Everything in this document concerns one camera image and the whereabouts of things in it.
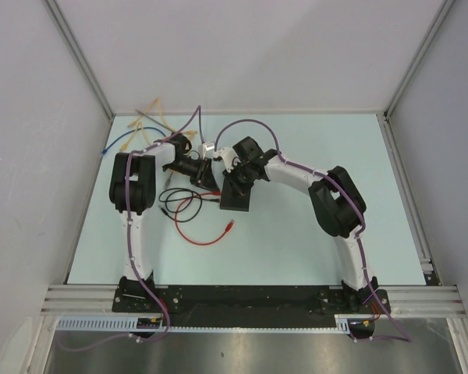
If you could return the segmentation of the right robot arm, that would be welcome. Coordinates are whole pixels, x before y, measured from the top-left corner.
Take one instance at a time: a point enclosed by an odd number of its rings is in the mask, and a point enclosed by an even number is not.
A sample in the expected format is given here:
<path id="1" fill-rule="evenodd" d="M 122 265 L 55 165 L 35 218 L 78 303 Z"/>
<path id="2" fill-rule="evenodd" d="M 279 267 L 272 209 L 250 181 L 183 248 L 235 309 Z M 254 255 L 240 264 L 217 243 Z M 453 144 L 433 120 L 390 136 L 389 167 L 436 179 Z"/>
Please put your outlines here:
<path id="1" fill-rule="evenodd" d="M 214 160 L 225 166 L 220 200 L 223 210 L 247 212 L 257 180 L 277 182 L 309 196 L 319 226 L 335 238 L 346 307 L 363 312 L 371 305 L 378 280 L 367 269 L 365 251 L 358 243 L 367 206 L 345 168 L 311 169 L 286 160 L 276 149 L 264 152 L 249 136 L 232 147 L 216 150 Z"/>

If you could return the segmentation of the black network switch box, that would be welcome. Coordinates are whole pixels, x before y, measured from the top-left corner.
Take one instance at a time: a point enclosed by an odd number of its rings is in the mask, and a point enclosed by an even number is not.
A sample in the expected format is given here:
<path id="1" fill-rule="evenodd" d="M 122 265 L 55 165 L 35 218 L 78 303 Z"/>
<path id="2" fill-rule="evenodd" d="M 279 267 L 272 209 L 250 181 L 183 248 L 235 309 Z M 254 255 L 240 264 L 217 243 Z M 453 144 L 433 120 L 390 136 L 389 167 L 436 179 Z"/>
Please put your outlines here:
<path id="1" fill-rule="evenodd" d="M 221 210 L 248 212 L 250 210 L 250 191 L 245 195 L 240 195 L 234 192 L 231 185 L 225 179 L 223 181 L 219 207 Z"/>

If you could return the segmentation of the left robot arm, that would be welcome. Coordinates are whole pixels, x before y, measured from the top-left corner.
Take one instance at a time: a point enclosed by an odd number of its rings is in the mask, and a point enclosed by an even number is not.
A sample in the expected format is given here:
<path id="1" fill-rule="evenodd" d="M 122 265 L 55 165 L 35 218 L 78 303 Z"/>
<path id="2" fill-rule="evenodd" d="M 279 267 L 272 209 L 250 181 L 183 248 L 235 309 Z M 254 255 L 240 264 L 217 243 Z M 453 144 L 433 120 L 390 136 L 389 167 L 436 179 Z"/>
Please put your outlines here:
<path id="1" fill-rule="evenodd" d="M 129 281 L 153 279 L 152 263 L 144 258 L 142 221 L 156 199 L 157 172 L 175 171 L 187 176 L 191 185 L 219 191 L 212 171 L 213 159 L 205 154 L 192 157 L 191 150 L 190 141 L 183 134 L 174 133 L 143 150 L 115 155 L 108 194 L 126 233 L 128 255 L 123 276 Z"/>

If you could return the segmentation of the aluminium front frame rail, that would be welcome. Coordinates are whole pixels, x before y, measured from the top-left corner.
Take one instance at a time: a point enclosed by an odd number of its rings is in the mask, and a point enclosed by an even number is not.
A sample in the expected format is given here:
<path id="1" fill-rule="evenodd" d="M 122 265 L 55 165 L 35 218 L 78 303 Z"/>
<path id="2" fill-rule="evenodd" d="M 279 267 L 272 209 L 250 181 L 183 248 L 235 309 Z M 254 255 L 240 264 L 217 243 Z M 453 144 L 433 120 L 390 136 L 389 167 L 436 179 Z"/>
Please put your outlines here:
<path id="1" fill-rule="evenodd" d="M 395 318 L 465 318 L 456 286 L 384 286 Z M 46 315 L 110 315 L 115 285 L 63 284 L 48 287 Z"/>

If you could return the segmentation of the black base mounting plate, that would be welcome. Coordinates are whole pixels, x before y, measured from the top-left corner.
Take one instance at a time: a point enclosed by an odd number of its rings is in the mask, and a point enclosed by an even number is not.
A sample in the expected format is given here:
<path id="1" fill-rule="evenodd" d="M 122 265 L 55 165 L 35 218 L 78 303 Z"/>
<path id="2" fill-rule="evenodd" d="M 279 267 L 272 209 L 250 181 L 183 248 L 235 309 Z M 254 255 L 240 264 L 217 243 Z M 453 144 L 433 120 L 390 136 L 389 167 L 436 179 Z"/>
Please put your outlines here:
<path id="1" fill-rule="evenodd" d="M 362 303 L 341 286 L 168 285 L 147 292 L 127 279 L 112 302 L 115 313 L 184 327 L 331 327 L 344 316 L 358 337 L 371 336 L 375 320 L 390 310 L 383 289 Z"/>

